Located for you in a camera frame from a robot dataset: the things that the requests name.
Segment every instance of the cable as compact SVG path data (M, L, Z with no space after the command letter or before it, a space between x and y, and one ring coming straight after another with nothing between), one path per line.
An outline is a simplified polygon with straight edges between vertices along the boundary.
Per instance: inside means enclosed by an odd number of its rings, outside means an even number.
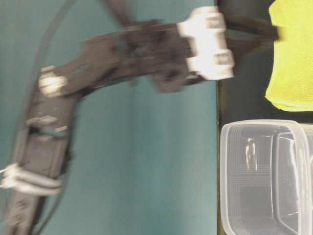
M41 225L41 227L38 229L38 231L34 235L40 235L43 232L43 230L45 229L45 227L47 226L47 224L49 223L50 219L53 217L54 213L56 212L57 208L59 207L59 205L63 199L64 193L65 193L67 186L68 186L68 180L69 180L69 169L67 169L67 172L64 175L64 179L62 180L63 187L62 187L60 193L58 194L57 198L55 199L50 213L48 214L48 216L44 220L43 224Z
M28 182L17 180L17 179L4 179L2 180L3 185L1 187L10 187L17 192L26 193L35 196L50 196L60 192L61 188L45 188L30 184Z
M31 105L32 98L35 94L36 87L37 87L37 79L40 76L40 68L43 66L46 58L48 51L51 46L51 42L53 39L53 36L55 35L57 29L61 25L62 21L64 20L65 16L69 12L69 10L73 7L73 5L77 2L77 0L66 0L65 3L60 7L60 9L57 11L55 16L53 17L52 21L49 23L48 28L46 29L45 33L43 34L40 44L38 47L38 51L35 57L35 61L33 64L31 76L30 76L30 93L27 96L26 102L24 103L22 107L22 112L20 114L20 124L17 126L16 131L15 131L15 141L14 141L14 146L12 147L13 149L18 148L18 146L21 144L21 142L24 140L23 135L26 135L28 133L28 129L24 124L25 117L28 113L28 110ZM12 162L12 158L14 156L14 151L10 154L10 157L8 158L8 163L9 165ZM8 198L7 198L7 193L5 192L5 202L4 202L4 209L2 210L2 214L4 215L8 211Z
M59 180L51 179L43 175L35 174L30 171L26 171L20 168L17 172L17 177L23 181L37 184L44 188L59 188L61 183Z

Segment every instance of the transparent plastic box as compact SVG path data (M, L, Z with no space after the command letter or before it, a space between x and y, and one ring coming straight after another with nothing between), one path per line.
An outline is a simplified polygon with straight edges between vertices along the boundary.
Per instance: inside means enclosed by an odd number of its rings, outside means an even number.
M313 126L287 120L221 132L221 217L228 235L313 235Z

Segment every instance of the dark background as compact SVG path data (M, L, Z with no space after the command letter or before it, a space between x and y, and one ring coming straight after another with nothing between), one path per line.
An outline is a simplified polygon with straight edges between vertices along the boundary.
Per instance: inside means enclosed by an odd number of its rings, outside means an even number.
M268 9L274 0L217 0L218 6L233 14L270 21ZM288 119L313 121L312 112L286 112L276 109L266 98L273 65L273 48L248 55L234 78L218 82L219 128L248 119Z

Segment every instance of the yellow microfiber towel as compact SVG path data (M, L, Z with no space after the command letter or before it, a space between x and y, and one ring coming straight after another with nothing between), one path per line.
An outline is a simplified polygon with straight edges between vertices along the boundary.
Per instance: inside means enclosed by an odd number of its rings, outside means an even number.
M313 111L313 0L276 0L269 13L281 40L266 98L285 111Z

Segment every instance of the robotic arm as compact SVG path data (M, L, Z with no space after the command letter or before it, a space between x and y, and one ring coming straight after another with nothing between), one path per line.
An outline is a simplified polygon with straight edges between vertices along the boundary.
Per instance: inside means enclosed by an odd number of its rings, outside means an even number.
M126 26L123 32L89 39L72 62L42 68L25 128L17 135L13 162L3 170L1 186L12 189L4 235L32 234L46 197L62 191L58 177L71 159L75 109L85 96L139 75L151 75L160 93L230 78L237 60L234 51L241 57L278 39L270 23L223 15L217 7L197 8L186 21L172 24L130 23L115 13ZM259 37L228 38L226 28Z

